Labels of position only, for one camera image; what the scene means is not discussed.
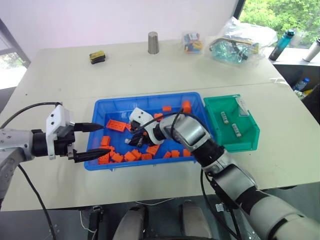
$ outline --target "plastic bag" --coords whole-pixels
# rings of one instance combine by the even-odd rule
[[[225,63],[241,64],[263,58],[264,48],[277,40],[277,32],[273,29],[241,23],[232,17],[206,48],[206,53]]]

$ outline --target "blue water bottle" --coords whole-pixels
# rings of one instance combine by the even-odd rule
[[[286,46],[290,43],[294,35],[295,31],[291,29],[287,30],[276,44],[275,48],[269,56],[269,59],[273,61],[277,60],[277,58],[280,56],[280,54],[283,52]]]

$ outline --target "window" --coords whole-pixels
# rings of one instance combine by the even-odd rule
[[[320,36],[318,0],[246,0],[239,20],[270,27],[278,38],[288,29],[295,30],[290,48],[308,49]]]
[[[16,87],[30,60],[0,19],[0,90]]]
[[[0,55],[0,90],[16,87],[27,68],[16,52]]]

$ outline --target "water bottle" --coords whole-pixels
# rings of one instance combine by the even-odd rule
[[[275,48],[273,49],[272,53],[270,54],[269,59],[273,61],[277,60],[277,58],[289,44],[294,35],[295,31],[291,29],[285,31],[285,33],[282,35],[281,39],[278,41]]]
[[[297,91],[301,91],[302,89],[305,88],[305,86],[308,84],[308,82],[310,81],[309,78],[304,78],[303,80],[298,81],[294,86],[293,86],[293,90],[297,90]]]
[[[303,60],[310,62],[320,52],[320,37],[314,41]]]

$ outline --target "white wall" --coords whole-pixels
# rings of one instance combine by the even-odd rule
[[[32,60],[42,48],[214,35],[238,0],[0,0],[0,18]]]

